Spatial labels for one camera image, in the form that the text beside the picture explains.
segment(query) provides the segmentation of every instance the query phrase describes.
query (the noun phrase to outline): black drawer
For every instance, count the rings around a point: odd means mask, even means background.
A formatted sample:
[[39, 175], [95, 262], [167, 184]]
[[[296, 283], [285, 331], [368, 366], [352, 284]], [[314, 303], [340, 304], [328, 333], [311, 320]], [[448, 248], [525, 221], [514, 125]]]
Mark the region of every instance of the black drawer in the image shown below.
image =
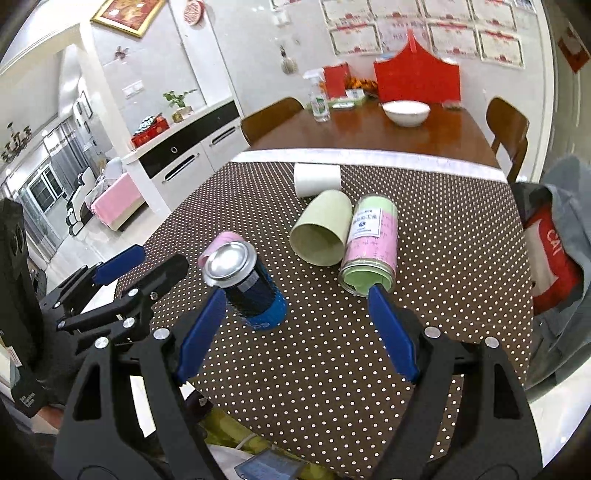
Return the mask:
[[201, 140], [238, 118], [234, 102], [227, 103], [206, 116], [188, 124], [182, 130], [167, 138], [139, 158], [148, 177], [154, 178], [158, 172], [170, 165], [180, 155], [197, 145]]

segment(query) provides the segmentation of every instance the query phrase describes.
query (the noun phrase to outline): wooden chair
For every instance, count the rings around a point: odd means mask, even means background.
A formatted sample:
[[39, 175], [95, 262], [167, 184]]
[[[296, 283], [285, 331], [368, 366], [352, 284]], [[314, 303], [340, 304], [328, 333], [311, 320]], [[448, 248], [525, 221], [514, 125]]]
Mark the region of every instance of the wooden chair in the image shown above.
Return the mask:
[[303, 109], [304, 107], [295, 98], [284, 98], [243, 119], [242, 133], [248, 144], [252, 145]]
[[525, 136], [530, 128], [530, 121], [513, 105], [495, 97], [486, 111], [486, 123], [495, 134], [492, 151], [496, 154], [501, 145], [505, 147], [513, 164], [507, 180], [515, 182], [527, 153]]

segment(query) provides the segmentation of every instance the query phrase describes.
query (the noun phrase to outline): framed picture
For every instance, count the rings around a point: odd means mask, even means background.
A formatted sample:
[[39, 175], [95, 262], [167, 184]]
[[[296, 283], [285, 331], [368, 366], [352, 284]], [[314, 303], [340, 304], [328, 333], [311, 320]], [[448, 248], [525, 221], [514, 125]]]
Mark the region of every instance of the framed picture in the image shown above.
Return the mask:
[[94, 112], [92, 111], [92, 108], [90, 107], [90, 102], [88, 101], [88, 97], [86, 96], [86, 92], [83, 91], [80, 98], [82, 99], [82, 106], [84, 107], [84, 111], [86, 112], [86, 116], [88, 118], [92, 118], [92, 115], [94, 114]]
[[143, 37], [166, 0], [107, 0], [92, 21]]

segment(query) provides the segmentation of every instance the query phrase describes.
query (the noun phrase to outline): certificate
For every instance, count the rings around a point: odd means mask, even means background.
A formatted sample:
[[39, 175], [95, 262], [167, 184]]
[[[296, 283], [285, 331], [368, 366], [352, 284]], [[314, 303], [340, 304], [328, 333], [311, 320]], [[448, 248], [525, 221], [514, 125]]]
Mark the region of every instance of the certificate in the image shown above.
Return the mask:
[[517, 30], [513, 8], [501, 0], [472, 0], [474, 20], [497, 28]]
[[373, 24], [331, 30], [330, 38], [337, 55], [363, 55], [381, 52], [378, 31]]
[[408, 29], [411, 29], [414, 38], [427, 51], [431, 50], [427, 26], [422, 20], [378, 20], [379, 36], [382, 41], [382, 49], [392, 53], [399, 53], [408, 43]]
[[369, 0], [378, 18], [420, 17], [418, 0]]
[[322, 10], [330, 27], [362, 25], [374, 20], [368, 0], [322, 0]]
[[467, 0], [423, 0], [427, 18], [443, 20], [472, 20]]
[[480, 58], [474, 27], [462, 24], [435, 23], [428, 26], [436, 55]]
[[478, 35], [482, 44], [482, 60], [525, 68], [519, 38], [488, 30], [479, 30]]

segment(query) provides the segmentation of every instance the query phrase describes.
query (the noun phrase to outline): wooden dining table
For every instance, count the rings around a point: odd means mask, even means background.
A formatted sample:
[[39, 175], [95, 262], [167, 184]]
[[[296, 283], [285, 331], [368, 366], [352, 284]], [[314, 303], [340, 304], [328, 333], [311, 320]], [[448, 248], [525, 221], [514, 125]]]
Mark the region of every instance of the wooden dining table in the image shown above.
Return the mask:
[[406, 152], [455, 158], [499, 168], [486, 137], [470, 113], [431, 105], [420, 127], [392, 122], [377, 100], [350, 110], [332, 110], [328, 122], [318, 123], [307, 110], [294, 115], [254, 142], [251, 150], [276, 148], [352, 148]]

